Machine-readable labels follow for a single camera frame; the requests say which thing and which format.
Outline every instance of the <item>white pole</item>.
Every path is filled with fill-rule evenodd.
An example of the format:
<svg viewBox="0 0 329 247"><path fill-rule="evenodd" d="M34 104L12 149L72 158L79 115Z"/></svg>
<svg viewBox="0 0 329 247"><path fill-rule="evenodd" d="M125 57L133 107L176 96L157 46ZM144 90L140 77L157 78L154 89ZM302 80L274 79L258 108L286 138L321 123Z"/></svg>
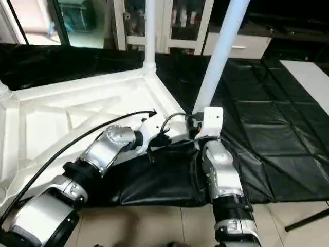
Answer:
<svg viewBox="0 0 329 247"><path fill-rule="evenodd" d="M145 60L144 69L147 72L155 72L155 2L146 0L146 31L145 31Z"/></svg>
<svg viewBox="0 0 329 247"><path fill-rule="evenodd" d="M240 28L250 0L231 0L226 11L220 35L211 56L208 68L197 96L193 113L202 112L210 106L221 78L235 36Z"/></svg>
<svg viewBox="0 0 329 247"><path fill-rule="evenodd" d="M9 99L11 95L12 91L0 81L0 101Z"/></svg>

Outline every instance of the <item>black mat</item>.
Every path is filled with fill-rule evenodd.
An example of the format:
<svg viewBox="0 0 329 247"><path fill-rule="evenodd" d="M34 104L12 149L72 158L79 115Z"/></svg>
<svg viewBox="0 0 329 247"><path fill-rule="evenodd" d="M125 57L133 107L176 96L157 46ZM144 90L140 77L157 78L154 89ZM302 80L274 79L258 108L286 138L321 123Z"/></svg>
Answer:
<svg viewBox="0 0 329 247"><path fill-rule="evenodd" d="M190 112L209 58L157 55L157 74ZM0 80L12 90L139 68L143 54L72 47L0 46ZM329 199L329 116L276 60L230 59L212 105L252 202ZM160 150L112 169L91 205L208 203L193 147Z"/></svg>

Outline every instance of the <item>black tripod leg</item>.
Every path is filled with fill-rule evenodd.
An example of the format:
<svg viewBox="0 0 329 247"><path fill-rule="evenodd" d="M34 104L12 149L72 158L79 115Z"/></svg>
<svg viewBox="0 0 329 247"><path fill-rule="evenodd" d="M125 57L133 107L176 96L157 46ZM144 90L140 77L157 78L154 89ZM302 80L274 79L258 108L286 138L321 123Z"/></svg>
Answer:
<svg viewBox="0 0 329 247"><path fill-rule="evenodd" d="M294 224L288 225L284 229L286 230L286 232L290 232L291 230L294 230L294 229L299 228L301 226L307 225L307 224L309 224L311 222L314 222L316 220L322 219L322 218L324 218L324 217L326 217L328 215L329 215L329 208L326 209L326 210L324 210L324 211L321 211L321 212L319 212L319 213L317 213L315 215L312 215L312 216L310 216L310 217L308 217L306 219L303 219L301 221L298 221L298 222L296 222Z"/></svg>

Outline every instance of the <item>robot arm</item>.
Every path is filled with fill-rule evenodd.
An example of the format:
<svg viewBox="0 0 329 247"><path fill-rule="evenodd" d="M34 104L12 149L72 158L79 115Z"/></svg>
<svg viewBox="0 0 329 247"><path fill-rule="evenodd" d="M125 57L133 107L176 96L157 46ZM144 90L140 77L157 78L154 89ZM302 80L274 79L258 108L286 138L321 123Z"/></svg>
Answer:
<svg viewBox="0 0 329 247"><path fill-rule="evenodd" d="M2 231L0 247L64 246L79 221L78 210L89 195L100 192L97 185L118 155L130 150L142 153L160 132L156 126L163 122L154 115L138 131L109 126L74 163L64 165L62 175L19 210L9 230Z"/></svg>
<svg viewBox="0 0 329 247"><path fill-rule="evenodd" d="M79 221L78 210L88 196L97 193L98 183L118 155L133 150L144 152L150 140L160 133L159 115L147 119L139 129L109 126L78 158L64 165L63 175L31 199L14 217L9 231L1 232L0 247L63 247ZM202 128L196 139L220 137L223 109L204 110ZM232 155L214 138L196 143L202 150L203 170L216 220L215 237L219 246L260 247L252 206L245 197Z"/></svg>
<svg viewBox="0 0 329 247"><path fill-rule="evenodd" d="M205 108L200 133L220 136L222 108ZM243 193L240 177L233 166L232 155L220 140L210 140L203 146L203 170L207 176L209 194L215 216L215 237L219 246L261 246L252 206Z"/></svg>

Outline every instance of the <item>tile floor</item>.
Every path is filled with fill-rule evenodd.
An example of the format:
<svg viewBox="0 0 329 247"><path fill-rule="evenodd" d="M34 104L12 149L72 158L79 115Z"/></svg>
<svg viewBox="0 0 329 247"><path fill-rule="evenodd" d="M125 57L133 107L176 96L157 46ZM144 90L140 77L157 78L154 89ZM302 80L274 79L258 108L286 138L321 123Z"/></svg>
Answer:
<svg viewBox="0 0 329 247"><path fill-rule="evenodd" d="M329 217L289 233L284 230L284 226L327 208L326 202L254 205L262 247L328 246ZM210 205L94 208L80 214L81 220L66 247L165 247L171 241L191 247L216 244Z"/></svg>

